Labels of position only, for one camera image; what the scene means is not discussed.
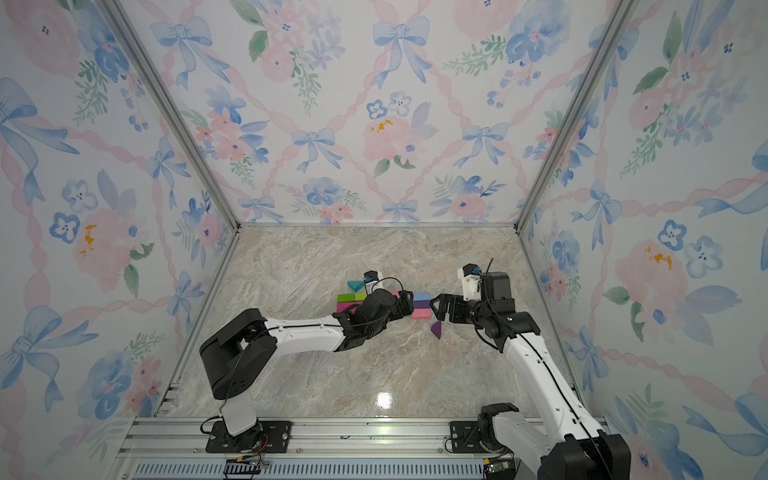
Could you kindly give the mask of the magenta block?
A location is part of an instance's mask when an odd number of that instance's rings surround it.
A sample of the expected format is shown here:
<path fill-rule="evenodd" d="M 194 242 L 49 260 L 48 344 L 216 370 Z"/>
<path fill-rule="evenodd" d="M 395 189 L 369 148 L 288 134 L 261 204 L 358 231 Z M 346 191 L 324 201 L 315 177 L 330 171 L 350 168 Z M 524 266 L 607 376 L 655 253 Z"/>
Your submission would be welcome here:
<path fill-rule="evenodd" d="M 342 312 L 348 308 L 359 306 L 358 302 L 343 302 L 337 304 L 337 312 Z"/>

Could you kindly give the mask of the teal triangle block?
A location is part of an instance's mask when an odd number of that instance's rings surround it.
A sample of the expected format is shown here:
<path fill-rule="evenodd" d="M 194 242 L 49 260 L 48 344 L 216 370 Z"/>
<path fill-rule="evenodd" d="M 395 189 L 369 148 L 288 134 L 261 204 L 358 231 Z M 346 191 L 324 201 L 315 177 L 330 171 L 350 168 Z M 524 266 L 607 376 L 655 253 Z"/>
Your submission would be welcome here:
<path fill-rule="evenodd" d="M 359 292 L 365 287 L 365 283 L 360 280 L 350 280 L 347 282 L 347 286 L 354 292 Z"/>

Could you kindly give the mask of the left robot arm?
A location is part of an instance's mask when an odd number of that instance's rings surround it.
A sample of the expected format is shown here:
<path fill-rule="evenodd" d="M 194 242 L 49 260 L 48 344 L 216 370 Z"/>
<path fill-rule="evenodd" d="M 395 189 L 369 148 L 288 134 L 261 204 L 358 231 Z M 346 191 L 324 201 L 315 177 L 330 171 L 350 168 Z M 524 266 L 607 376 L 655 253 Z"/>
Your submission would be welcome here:
<path fill-rule="evenodd" d="M 383 332 L 391 321 L 414 311 L 414 294 L 377 289 L 360 304 L 310 320 L 267 318 L 257 308 L 242 311 L 199 348 L 212 395 L 222 402 L 220 417 L 228 435 L 238 437 L 257 425 L 246 398 L 269 361 L 305 352 L 343 352 Z"/>

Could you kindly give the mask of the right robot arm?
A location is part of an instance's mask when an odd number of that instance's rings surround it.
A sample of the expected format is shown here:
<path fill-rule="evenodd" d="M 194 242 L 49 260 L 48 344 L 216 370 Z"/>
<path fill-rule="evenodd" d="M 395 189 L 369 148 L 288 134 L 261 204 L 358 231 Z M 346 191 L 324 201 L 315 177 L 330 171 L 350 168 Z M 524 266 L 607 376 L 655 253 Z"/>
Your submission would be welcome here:
<path fill-rule="evenodd" d="M 457 272 L 462 292 L 430 301 L 438 321 L 467 324 L 510 362 L 535 402 L 541 423 L 511 403 L 482 407 L 471 434 L 491 454 L 510 454 L 539 479 L 627 479 L 631 451 L 587 411 L 552 361 L 541 329 L 519 311 L 507 274 L 467 264 Z"/>

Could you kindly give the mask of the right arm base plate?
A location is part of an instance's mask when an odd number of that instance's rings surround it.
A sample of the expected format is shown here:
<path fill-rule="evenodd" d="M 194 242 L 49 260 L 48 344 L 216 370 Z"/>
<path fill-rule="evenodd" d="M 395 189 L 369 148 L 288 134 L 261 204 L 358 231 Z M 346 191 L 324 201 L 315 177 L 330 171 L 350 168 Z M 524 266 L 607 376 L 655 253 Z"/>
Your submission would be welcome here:
<path fill-rule="evenodd" d="M 496 423 L 480 420 L 449 423 L 448 444 L 454 454 L 500 456 L 505 452 L 519 453 L 534 446 L 535 440 L 520 425 L 506 420 Z"/>

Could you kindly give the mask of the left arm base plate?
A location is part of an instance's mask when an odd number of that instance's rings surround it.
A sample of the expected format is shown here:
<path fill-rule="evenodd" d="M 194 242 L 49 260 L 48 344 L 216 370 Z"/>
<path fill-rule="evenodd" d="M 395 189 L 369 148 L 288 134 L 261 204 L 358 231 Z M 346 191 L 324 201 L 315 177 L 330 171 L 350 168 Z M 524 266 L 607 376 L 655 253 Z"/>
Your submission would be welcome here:
<path fill-rule="evenodd" d="M 205 451 L 210 454 L 284 454 L 288 450 L 292 427 L 291 421 L 260 421 L 244 433 L 232 435 L 224 421 L 217 420 L 207 433 Z"/>

